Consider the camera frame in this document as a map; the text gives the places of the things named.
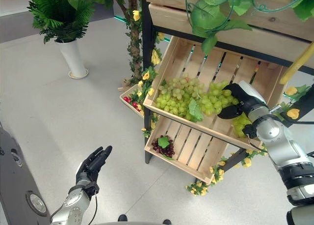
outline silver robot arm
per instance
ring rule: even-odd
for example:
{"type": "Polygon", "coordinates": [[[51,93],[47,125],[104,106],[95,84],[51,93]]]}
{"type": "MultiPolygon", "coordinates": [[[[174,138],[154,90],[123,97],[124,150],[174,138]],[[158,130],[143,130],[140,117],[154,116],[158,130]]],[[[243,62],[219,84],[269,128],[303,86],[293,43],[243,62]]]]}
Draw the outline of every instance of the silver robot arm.
{"type": "Polygon", "coordinates": [[[271,114],[265,101],[249,84],[241,81],[225,87],[239,100],[223,109],[219,117],[233,118],[243,112],[251,120],[243,132],[264,142],[268,155],[287,188],[287,197],[297,206],[287,213],[289,225],[314,224],[314,167],[289,129],[271,114]]]}
{"type": "Polygon", "coordinates": [[[83,214],[93,195],[99,191],[98,173],[111,153],[112,146],[98,148],[84,160],[76,174],[76,185],[72,187],[62,206],[53,213],[51,225],[80,225],[83,214]]]}

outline wooden crate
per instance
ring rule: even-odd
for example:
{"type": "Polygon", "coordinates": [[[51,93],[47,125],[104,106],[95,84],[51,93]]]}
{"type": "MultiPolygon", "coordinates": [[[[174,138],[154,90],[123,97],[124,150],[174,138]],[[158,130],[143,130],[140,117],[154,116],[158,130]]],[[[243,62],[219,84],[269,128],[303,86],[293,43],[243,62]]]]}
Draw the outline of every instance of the wooden crate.
{"type": "Polygon", "coordinates": [[[123,92],[120,95],[120,100],[122,101],[122,103],[124,103],[127,107],[129,107],[132,111],[134,111],[137,115],[141,116],[142,118],[144,118],[143,115],[141,115],[141,113],[139,111],[137,111],[132,105],[130,105],[128,102],[126,102],[125,100],[123,100],[124,97],[129,97],[131,94],[134,93],[134,91],[137,89],[137,84],[135,84],[133,87],[131,87],[130,89],[128,89],[127,91],[123,92]]]}
{"type": "Polygon", "coordinates": [[[213,177],[209,167],[218,163],[226,148],[226,142],[163,116],[159,117],[156,128],[145,146],[149,153],[207,183],[210,183],[213,177]],[[173,140],[173,160],[168,160],[153,150],[152,142],[161,135],[168,135],[173,140]]]}
{"type": "MultiPolygon", "coordinates": [[[[279,78],[285,69],[285,67],[277,64],[217,48],[205,59],[201,51],[201,44],[172,37],[167,52],[160,64],[159,75],[152,84],[155,93],[152,96],[146,96],[144,106],[162,116],[225,142],[242,148],[254,149],[248,143],[247,139],[237,138],[233,134],[232,120],[220,119],[213,114],[210,117],[205,116],[202,122],[194,123],[157,108],[155,100],[159,95],[158,86],[161,85],[163,80],[167,81],[175,77],[180,77],[183,73],[188,73],[191,78],[197,76],[205,84],[205,88],[209,87],[214,77],[215,82],[233,80],[234,83],[238,83],[244,80],[249,83],[255,74],[252,86],[263,96],[268,105],[272,107],[278,103],[284,91],[285,86],[279,84],[279,78]],[[255,68],[259,61],[261,63],[258,72],[255,74],[255,68]],[[221,68],[216,73],[219,63],[221,63],[221,68]]],[[[252,141],[254,141],[255,145],[260,144],[259,141],[252,141]]]]}
{"type": "MultiPolygon", "coordinates": [[[[149,10],[154,25],[192,34],[185,12],[185,0],[147,1],[151,2],[149,10]]],[[[256,1],[263,2],[268,8],[280,8],[291,0],[256,1]]],[[[197,0],[188,0],[188,2],[196,3],[197,0]]],[[[226,3],[221,5],[221,9],[225,14],[230,11],[226,3]]],[[[239,17],[234,13],[232,19],[239,19],[239,17]]],[[[314,41],[314,18],[302,22],[290,8],[276,13],[256,12],[251,8],[240,19],[253,25],[253,31],[243,29],[221,31],[217,34],[218,41],[291,62],[308,47],[310,41],[314,41]]],[[[305,63],[305,66],[314,68],[314,56],[305,63]]]]}

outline black shoe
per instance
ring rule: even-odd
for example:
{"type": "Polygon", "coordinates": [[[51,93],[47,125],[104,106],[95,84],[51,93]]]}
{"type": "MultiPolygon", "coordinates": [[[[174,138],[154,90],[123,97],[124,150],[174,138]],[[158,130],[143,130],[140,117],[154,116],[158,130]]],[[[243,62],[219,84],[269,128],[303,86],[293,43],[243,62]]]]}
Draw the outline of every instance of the black shoe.
{"type": "Polygon", "coordinates": [[[171,221],[169,219],[165,219],[162,224],[171,225],[171,221]]]}
{"type": "Polygon", "coordinates": [[[127,221],[128,221],[128,218],[125,214],[121,214],[118,218],[118,222],[127,222],[127,221]]]}

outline white planter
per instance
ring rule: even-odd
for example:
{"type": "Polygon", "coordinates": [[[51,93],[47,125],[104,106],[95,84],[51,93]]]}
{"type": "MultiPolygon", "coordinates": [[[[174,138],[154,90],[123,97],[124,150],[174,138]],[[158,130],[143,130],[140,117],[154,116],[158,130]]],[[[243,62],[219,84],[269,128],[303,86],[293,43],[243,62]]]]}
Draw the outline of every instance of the white planter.
{"type": "Polygon", "coordinates": [[[69,77],[72,79],[82,79],[86,77],[88,75],[88,69],[84,67],[80,57],[77,40],[67,43],[56,42],[56,44],[58,44],[59,49],[70,68],[69,77]]]}

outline grape bunch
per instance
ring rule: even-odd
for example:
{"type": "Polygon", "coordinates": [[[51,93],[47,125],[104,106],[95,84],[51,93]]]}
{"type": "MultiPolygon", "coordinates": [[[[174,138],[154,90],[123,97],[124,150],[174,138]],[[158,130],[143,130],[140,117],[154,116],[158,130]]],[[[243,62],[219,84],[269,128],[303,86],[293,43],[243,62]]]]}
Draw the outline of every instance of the grape bunch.
{"type": "Polygon", "coordinates": [[[230,105],[237,105],[239,101],[231,95],[230,90],[223,90],[228,85],[228,81],[211,83],[209,92],[201,96],[198,100],[201,111],[210,116],[212,113],[220,114],[223,108],[230,105]]]}
{"type": "Polygon", "coordinates": [[[211,83],[206,92],[204,83],[184,74],[181,78],[174,78],[158,87],[156,107],[191,120],[193,116],[189,112],[189,103],[194,99],[205,115],[220,114],[222,108],[239,103],[230,90],[223,90],[228,84],[228,81],[211,83]]]}
{"type": "Polygon", "coordinates": [[[157,108],[191,120],[188,105],[191,99],[197,100],[205,93],[204,86],[197,78],[190,79],[187,74],[180,79],[169,80],[158,87],[160,92],[156,99],[157,108]]]}
{"type": "Polygon", "coordinates": [[[242,113],[240,116],[234,118],[232,120],[234,134],[239,138],[245,138],[245,134],[242,130],[247,124],[252,124],[252,122],[248,119],[248,117],[246,117],[245,113],[242,113]]]}
{"type": "Polygon", "coordinates": [[[173,143],[172,140],[169,140],[169,145],[166,148],[162,148],[158,145],[158,139],[152,143],[153,145],[153,149],[157,152],[160,153],[162,155],[165,155],[169,158],[172,158],[172,156],[175,154],[174,149],[173,149],[173,143]]]}

